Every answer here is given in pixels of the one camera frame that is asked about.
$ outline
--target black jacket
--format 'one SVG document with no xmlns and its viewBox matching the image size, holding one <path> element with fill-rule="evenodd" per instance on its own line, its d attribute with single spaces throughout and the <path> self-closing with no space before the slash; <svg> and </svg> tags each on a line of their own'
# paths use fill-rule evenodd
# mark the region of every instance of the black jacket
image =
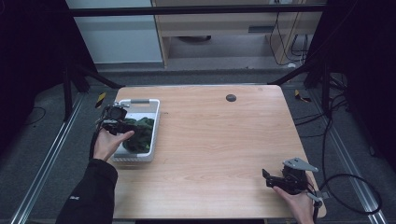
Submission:
<svg viewBox="0 0 396 224">
<path fill-rule="evenodd" d="M 67 198 L 56 224 L 112 223 L 118 173 L 105 161 L 92 159 L 85 175 Z"/>
</svg>

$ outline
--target plastic bin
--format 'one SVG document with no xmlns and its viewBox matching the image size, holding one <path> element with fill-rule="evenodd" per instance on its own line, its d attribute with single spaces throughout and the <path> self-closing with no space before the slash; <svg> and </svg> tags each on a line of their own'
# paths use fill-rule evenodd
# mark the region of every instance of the plastic bin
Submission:
<svg viewBox="0 0 396 224">
<path fill-rule="evenodd" d="M 137 153 L 129 151 L 122 144 L 117 148 L 112 156 L 113 161 L 152 161 L 154 159 L 155 142 L 157 138 L 158 124 L 160 122 L 160 101 L 157 99 L 125 99 L 119 101 L 120 105 L 128 112 L 127 119 L 154 119 L 151 144 L 148 153 Z"/>
</svg>

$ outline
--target wooden table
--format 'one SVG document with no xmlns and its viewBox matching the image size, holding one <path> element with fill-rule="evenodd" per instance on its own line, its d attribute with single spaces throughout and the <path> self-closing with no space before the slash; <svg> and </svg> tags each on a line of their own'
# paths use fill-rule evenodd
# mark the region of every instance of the wooden table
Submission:
<svg viewBox="0 0 396 224">
<path fill-rule="evenodd" d="M 282 176 L 284 160 L 307 161 L 278 86 L 132 87 L 116 100 L 130 98 L 159 99 L 160 126 L 154 161 L 112 163 L 114 218 L 291 217 L 262 177 L 262 168 Z"/>
</svg>

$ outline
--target black device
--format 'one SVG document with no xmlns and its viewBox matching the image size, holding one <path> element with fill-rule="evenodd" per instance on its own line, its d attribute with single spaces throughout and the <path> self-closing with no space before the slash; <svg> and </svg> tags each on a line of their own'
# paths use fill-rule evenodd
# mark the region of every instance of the black device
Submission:
<svg viewBox="0 0 396 224">
<path fill-rule="evenodd" d="M 123 105 L 108 105 L 102 112 L 102 116 L 99 119 L 102 128 L 109 131 L 111 134 L 116 135 L 117 133 L 127 133 L 129 131 L 138 131 L 136 125 L 128 124 L 125 122 L 127 111 Z"/>
<path fill-rule="evenodd" d="M 262 169 L 262 176 L 266 180 L 267 187 L 278 186 L 292 195 L 299 194 L 307 189 L 308 180 L 305 171 L 318 171 L 318 168 L 299 158 L 283 161 L 283 164 L 285 165 L 282 170 L 283 177 L 272 176 L 264 169 Z"/>
<path fill-rule="evenodd" d="M 113 135 L 117 135 L 117 133 L 127 133 L 129 131 L 135 131 L 136 133 L 139 132 L 139 128 L 136 125 L 125 122 L 125 117 L 128 112 L 124 107 L 127 106 L 128 105 L 115 103 L 114 105 L 108 105 L 103 109 L 101 117 L 96 121 L 96 130 L 93 133 L 91 140 L 89 159 L 93 158 L 96 139 L 98 138 L 99 132 L 102 128 L 106 129 Z"/>
</svg>

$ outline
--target wire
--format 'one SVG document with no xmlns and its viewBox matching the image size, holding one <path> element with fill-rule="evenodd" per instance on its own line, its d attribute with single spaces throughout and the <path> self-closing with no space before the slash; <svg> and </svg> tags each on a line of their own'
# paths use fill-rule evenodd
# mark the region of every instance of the wire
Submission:
<svg viewBox="0 0 396 224">
<path fill-rule="evenodd" d="M 317 192 L 315 191 L 314 185 L 311 184 L 311 183 L 309 183 L 309 182 L 308 182 L 308 185 L 309 185 L 309 187 L 311 187 L 312 189 L 310 189 L 310 188 L 306 188 L 306 189 L 307 189 L 311 194 L 317 196 Z"/>
<path fill-rule="evenodd" d="M 46 116 L 46 114 L 47 114 L 46 109 L 44 109 L 43 107 L 35 106 L 35 107 L 33 107 L 33 109 L 41 109 L 41 110 L 43 111 L 43 114 L 42 114 L 41 117 L 38 118 L 37 120 L 32 121 L 32 122 L 29 122 L 29 123 L 24 123 L 23 125 L 32 125 L 32 124 L 35 124 L 35 123 L 39 122 L 40 120 L 42 120 L 42 119 Z"/>
<path fill-rule="evenodd" d="M 274 28 L 273 28 L 273 30 L 272 30 L 272 32 L 271 32 L 271 34 L 270 34 L 270 38 L 269 38 L 270 49 L 271 49 L 271 51 L 272 51 L 272 53 L 273 53 L 273 55 L 274 55 L 275 62 L 276 62 L 277 65 L 287 65 L 287 64 L 289 64 L 289 63 L 298 62 L 298 60 L 293 60 L 293 59 L 289 58 L 288 54 L 286 53 L 285 45 L 284 45 L 284 43 L 283 43 L 283 39 L 282 39 L 282 36 L 281 36 L 281 34 L 280 34 L 280 30 L 279 30 L 278 19 L 279 19 L 279 12 L 276 13 L 276 20 L 275 20 Z M 275 52 L 274 52 L 274 50 L 273 50 L 273 48 L 272 48 L 272 36 L 273 36 L 273 33 L 274 33 L 275 28 L 277 28 L 277 32 L 278 32 L 278 34 L 279 34 L 279 39 L 280 39 L 280 42 L 281 42 L 281 44 L 282 44 L 283 53 L 285 54 L 286 58 L 289 60 L 288 63 L 279 63 L 279 62 L 276 60 Z"/>
<path fill-rule="evenodd" d="M 369 212 L 361 211 L 361 210 L 358 210 L 358 209 L 356 209 L 356 208 L 354 208 L 354 207 L 352 207 L 352 206 L 346 204 L 346 203 L 343 202 L 342 200 L 340 200 L 340 199 L 332 192 L 332 190 L 331 190 L 331 189 L 329 188 L 329 186 L 328 186 L 329 182 L 330 182 L 331 180 L 337 178 L 337 177 L 353 177 L 353 178 L 358 179 L 359 181 L 365 183 L 365 184 L 371 189 L 371 191 L 375 194 L 375 196 L 376 196 L 376 198 L 377 198 L 377 200 L 378 200 L 378 202 L 377 202 L 377 203 L 378 203 L 377 208 L 376 208 L 375 210 L 369 211 Z M 377 213 L 379 210 L 381 210 L 381 208 L 382 208 L 382 198 L 381 198 L 381 194 L 375 189 L 375 187 L 374 187 L 372 184 L 370 184 L 367 180 L 361 178 L 360 176 L 351 175 L 351 174 L 338 174 L 338 175 L 332 175 L 332 176 L 329 177 L 328 179 L 325 179 L 324 183 L 319 187 L 319 190 L 323 190 L 323 188 L 324 188 L 325 186 L 327 187 L 327 189 L 329 190 L 329 192 L 332 194 L 332 196 L 334 197 L 334 199 L 335 199 L 337 202 L 339 202 L 341 205 L 343 205 L 344 207 L 346 207 L 347 209 L 349 209 L 349 210 L 351 210 L 351 211 L 353 211 L 353 212 L 356 212 L 356 213 L 359 213 L 359 214 L 362 214 L 362 215 L 373 215 L 373 214 Z"/>
<path fill-rule="evenodd" d="M 297 119 L 293 119 L 293 120 L 298 120 L 298 119 L 307 119 L 307 118 L 311 118 L 311 117 L 314 117 L 314 116 L 317 116 L 317 115 L 320 115 L 320 114 L 308 115 L 308 116 L 301 117 L 301 118 L 297 118 Z"/>
<path fill-rule="evenodd" d="M 308 53 L 308 35 L 304 35 L 304 46 L 303 49 L 294 49 L 294 45 L 296 43 L 298 35 L 295 35 L 293 41 L 291 42 L 290 52 L 292 55 L 300 57 L 300 64 L 303 65 L 305 63 L 306 55 Z"/>
<path fill-rule="evenodd" d="M 319 114 L 319 115 L 317 115 L 316 117 L 314 117 L 314 118 L 312 118 L 312 119 L 309 119 L 309 120 L 307 120 L 307 121 L 303 121 L 303 122 L 301 122 L 301 123 L 296 123 L 296 124 L 294 124 L 294 125 L 295 125 L 295 126 L 300 126 L 300 125 L 303 125 L 303 124 L 307 124 L 307 123 L 309 123 L 309 122 L 312 122 L 312 121 L 314 121 L 314 120 L 316 120 L 316 119 L 321 118 L 323 115 L 325 115 L 325 114 L 324 114 L 324 113 Z"/>
<path fill-rule="evenodd" d="M 339 106 L 345 104 L 346 101 L 344 100 L 344 101 L 339 102 L 339 103 L 336 104 L 336 105 L 332 105 L 332 104 L 335 102 L 335 99 L 336 99 L 336 98 L 341 97 L 341 96 L 343 96 L 343 95 L 344 95 L 344 94 L 342 93 L 342 94 L 339 94 L 339 95 L 337 95 L 336 97 L 334 97 L 334 99 L 332 100 L 332 103 L 331 103 L 331 112 L 333 112 L 335 108 L 339 108 Z M 343 205 L 345 208 L 347 208 L 347 209 L 349 209 L 349 210 L 351 210 L 351 211 L 353 211 L 353 212 L 356 212 L 356 213 L 359 213 L 359 214 L 362 214 L 362 215 L 373 215 L 373 214 L 377 213 L 377 212 L 381 209 L 381 207 L 382 207 L 382 198 L 381 198 L 381 195 L 378 193 L 378 191 L 374 188 L 374 186 L 371 185 L 367 180 L 364 180 L 363 178 L 361 178 L 361 177 L 359 177 L 359 176 L 351 175 L 351 174 L 338 174 L 338 175 L 332 175 L 331 177 L 327 178 L 327 176 L 326 176 L 326 166 L 325 166 L 325 156 L 324 156 L 324 155 L 325 155 L 325 151 L 326 151 L 326 137 L 327 137 L 327 133 L 329 132 L 329 130 L 330 130 L 331 127 L 332 127 L 332 113 L 330 114 L 328 123 L 327 123 L 327 125 L 326 125 L 326 129 L 325 129 L 325 131 L 324 131 L 324 133 L 323 133 L 321 162 L 322 162 L 322 174 L 323 174 L 324 182 L 323 182 L 323 184 L 319 187 L 319 190 L 322 190 L 324 187 L 326 187 L 327 190 L 330 192 L 330 194 L 334 197 L 334 199 L 335 199 L 337 202 L 339 202 L 339 203 L 340 203 L 341 205 Z M 367 184 L 367 186 L 369 186 L 369 188 L 370 188 L 370 189 L 375 193 L 375 195 L 376 195 L 376 198 L 377 198 L 377 200 L 378 200 L 378 207 L 377 207 L 375 210 L 373 210 L 373 211 L 366 212 L 366 211 L 358 210 L 358 209 L 356 209 L 356 208 L 354 208 L 354 207 L 352 207 L 352 206 L 346 204 L 346 203 L 343 202 L 342 200 L 340 200 L 340 199 L 333 193 L 332 189 L 331 189 L 330 186 L 329 186 L 329 182 L 330 182 L 331 180 L 335 179 L 336 177 L 340 177 L 340 176 L 349 176 L 349 177 L 353 177 L 353 178 L 359 179 L 360 181 L 362 181 L 362 182 L 364 182 L 365 184 Z"/>
<path fill-rule="evenodd" d="M 308 135 L 308 136 L 300 135 L 300 138 L 311 138 L 311 137 L 321 137 L 321 136 L 323 136 L 323 133 L 317 135 Z"/>
</svg>

